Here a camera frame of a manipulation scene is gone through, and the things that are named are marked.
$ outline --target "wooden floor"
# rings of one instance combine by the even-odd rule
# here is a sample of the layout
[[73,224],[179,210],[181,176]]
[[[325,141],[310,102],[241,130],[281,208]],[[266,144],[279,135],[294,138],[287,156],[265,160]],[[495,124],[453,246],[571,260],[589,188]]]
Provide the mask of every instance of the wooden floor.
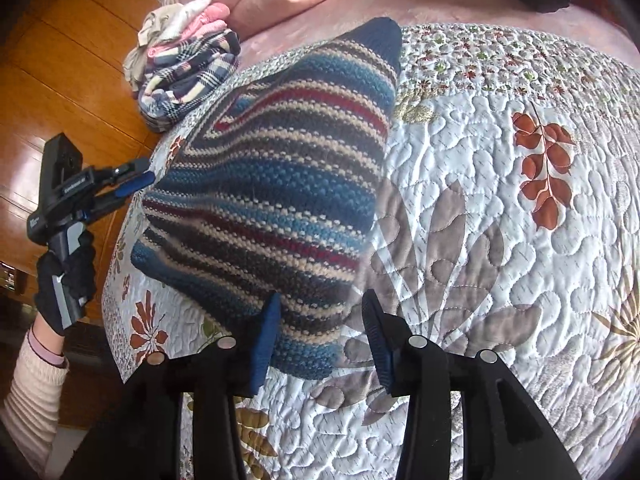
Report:
[[[122,75],[145,15],[157,0],[30,0],[0,48],[0,260],[28,273],[44,248],[26,237],[37,206],[42,149],[64,132],[86,165],[118,166],[148,156],[158,134],[148,131]],[[102,290],[125,209],[90,227]],[[98,298],[87,306],[101,319]]]

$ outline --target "knitted garment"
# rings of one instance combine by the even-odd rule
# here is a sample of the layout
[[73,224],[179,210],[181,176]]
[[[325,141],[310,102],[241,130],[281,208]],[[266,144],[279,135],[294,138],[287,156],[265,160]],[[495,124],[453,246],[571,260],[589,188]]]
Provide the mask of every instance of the knitted garment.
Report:
[[282,294],[271,365],[331,373],[376,186],[401,50],[376,18],[290,68],[235,89],[201,119],[143,208],[131,261],[234,331]]
[[138,105],[149,129],[166,132],[200,106],[234,72],[238,54],[238,37],[227,29],[187,38],[147,58]]

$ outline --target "wrist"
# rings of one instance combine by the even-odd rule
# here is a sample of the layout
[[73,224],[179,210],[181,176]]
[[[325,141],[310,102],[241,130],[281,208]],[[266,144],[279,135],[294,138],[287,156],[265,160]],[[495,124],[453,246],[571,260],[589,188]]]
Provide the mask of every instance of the wrist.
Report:
[[61,336],[53,330],[45,321],[40,313],[33,322],[33,335],[48,351],[55,355],[62,355],[62,347],[65,342],[64,336]]

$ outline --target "red stripe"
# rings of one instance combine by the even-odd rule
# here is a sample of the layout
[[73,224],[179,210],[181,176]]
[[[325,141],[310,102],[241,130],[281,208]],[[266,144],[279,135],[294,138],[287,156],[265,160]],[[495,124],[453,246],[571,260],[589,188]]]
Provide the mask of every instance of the red stripe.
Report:
[[[275,102],[279,101],[316,101],[319,103],[337,106],[342,110],[347,110],[352,112],[354,115],[363,118],[366,122],[373,125],[373,127],[378,131],[380,137],[386,140],[386,123],[380,118],[372,113],[367,107],[353,101],[347,97],[337,96],[327,91],[316,90],[313,88],[285,88],[285,89],[276,89],[274,92],[270,93],[264,99],[259,100],[254,103],[251,107],[244,111],[241,115],[235,118],[235,121],[239,121],[243,116],[248,114],[253,114],[256,110],[261,110],[262,108],[267,107]],[[231,126],[231,123],[216,123],[216,128],[223,132]]]
[[233,233],[237,236],[247,238],[258,244],[265,244],[270,247],[288,251],[292,254],[300,254],[303,258],[313,258],[318,262],[324,262],[331,266],[343,267],[349,270],[356,270],[358,261],[345,256],[344,254],[334,253],[331,250],[321,249],[318,247],[306,245],[291,238],[282,238],[272,233],[259,231],[247,225],[226,220],[211,211],[201,209],[181,209],[160,202],[145,203],[149,209],[159,211],[167,215],[174,215],[179,218],[204,220],[207,224],[222,231]]

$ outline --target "white quilt with leaf print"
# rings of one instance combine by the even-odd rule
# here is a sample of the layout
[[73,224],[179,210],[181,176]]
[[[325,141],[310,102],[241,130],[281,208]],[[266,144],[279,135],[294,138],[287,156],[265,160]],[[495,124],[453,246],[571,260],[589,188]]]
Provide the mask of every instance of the white quilt with leaf print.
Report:
[[[402,75],[372,242],[354,296],[450,352],[494,348],[595,480],[640,412],[640,75],[563,38],[487,25],[404,33]],[[211,97],[281,70],[305,49],[236,74]],[[206,106],[156,149],[160,177]],[[199,351],[220,334],[193,301],[133,268],[136,196],[103,294],[123,378],[148,353]],[[407,399],[380,387],[357,300],[331,377],[270,368],[238,404],[248,471],[262,479],[391,479]],[[451,477],[462,474],[452,396]],[[192,476],[190,400],[182,474]]]

